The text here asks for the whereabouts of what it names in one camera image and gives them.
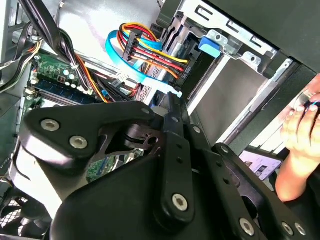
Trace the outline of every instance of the fan grille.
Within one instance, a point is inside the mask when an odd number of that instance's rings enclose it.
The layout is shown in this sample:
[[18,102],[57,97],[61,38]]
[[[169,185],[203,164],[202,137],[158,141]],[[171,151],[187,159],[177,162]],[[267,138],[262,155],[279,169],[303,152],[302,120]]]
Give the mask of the fan grille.
[[[25,198],[21,198],[21,200],[26,203],[28,200],[25,199]],[[9,203],[9,206],[19,206],[19,204],[15,201],[15,200],[12,200],[10,203]],[[20,210],[16,210],[16,211],[13,211],[11,212],[10,214],[8,214],[7,216],[5,216],[3,219],[0,219],[0,225],[1,227],[3,228],[5,225],[7,225],[8,223],[10,223],[11,221],[17,219],[18,217],[20,217],[20,213],[21,213],[21,209]],[[22,231],[22,228],[24,226],[20,226],[19,229],[18,229],[18,233],[19,233],[19,236],[21,236],[21,231]]]

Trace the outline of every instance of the motherboard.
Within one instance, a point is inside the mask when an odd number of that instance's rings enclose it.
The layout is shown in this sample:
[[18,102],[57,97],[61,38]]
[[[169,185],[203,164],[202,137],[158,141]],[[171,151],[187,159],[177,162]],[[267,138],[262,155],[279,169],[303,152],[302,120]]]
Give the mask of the motherboard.
[[[27,88],[22,98],[21,119],[35,109],[99,104],[101,100],[92,91],[84,91],[75,70],[55,56],[39,53],[35,56]],[[126,155],[112,155],[91,163],[87,180],[92,182],[124,164],[142,156],[135,149]]]

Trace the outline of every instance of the human hand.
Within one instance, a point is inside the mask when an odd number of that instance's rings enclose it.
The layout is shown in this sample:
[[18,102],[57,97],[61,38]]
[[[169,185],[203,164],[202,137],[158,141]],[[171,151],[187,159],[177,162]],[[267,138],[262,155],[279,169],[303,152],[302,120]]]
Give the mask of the human hand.
[[320,102],[320,74],[318,74],[307,86],[315,95],[310,98],[310,102]]
[[297,160],[320,163],[320,116],[318,107],[299,106],[291,111],[284,121],[281,135],[290,154]]

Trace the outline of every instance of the fan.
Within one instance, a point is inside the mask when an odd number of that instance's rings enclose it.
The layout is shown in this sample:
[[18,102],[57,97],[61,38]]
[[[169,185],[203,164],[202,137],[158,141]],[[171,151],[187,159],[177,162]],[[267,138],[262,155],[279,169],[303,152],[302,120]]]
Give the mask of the fan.
[[[18,210],[21,210],[20,214],[14,217],[13,213]],[[52,221],[42,203],[16,188],[9,188],[6,192],[0,213],[0,222],[14,218],[0,229],[4,235],[42,239]]]

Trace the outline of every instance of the silver screw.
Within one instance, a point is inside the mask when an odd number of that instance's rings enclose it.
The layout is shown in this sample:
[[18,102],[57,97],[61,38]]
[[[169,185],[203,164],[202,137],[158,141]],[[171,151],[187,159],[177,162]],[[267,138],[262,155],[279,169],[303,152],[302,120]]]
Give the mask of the silver screw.
[[240,218],[239,220],[240,222],[240,226],[242,228],[242,230],[248,234],[249,236],[253,236],[255,235],[255,229],[254,227],[252,226],[252,224],[245,218]]
[[195,132],[198,133],[198,134],[201,133],[200,128],[198,128],[197,126],[194,126],[193,130],[195,130]]
[[73,136],[69,142],[75,149],[85,149],[88,146],[88,142],[83,136]]
[[284,228],[284,230],[291,236],[294,235],[294,231],[292,230],[292,228],[286,223],[286,222],[282,222],[282,227]]
[[59,123],[53,119],[45,119],[41,122],[41,127],[49,132],[55,132],[60,128]]
[[221,149],[222,149],[222,151],[224,151],[226,154],[228,154],[228,153],[229,153],[228,148],[226,148],[225,146],[222,146],[222,147],[221,147]]
[[173,205],[182,212],[188,209],[187,199],[179,193],[172,196],[172,202]]
[[144,112],[145,114],[149,114],[149,113],[150,113],[148,109],[142,108],[141,110],[142,110],[142,112]]
[[304,230],[304,228],[299,224],[299,223],[295,223],[294,224],[295,228],[299,231],[299,233],[303,236],[307,235],[306,230]]
[[173,120],[173,121],[175,121],[176,123],[178,123],[178,122],[179,122],[178,118],[176,118],[176,117],[174,117],[174,116],[173,116],[173,117],[171,117],[171,118],[172,118],[172,120]]

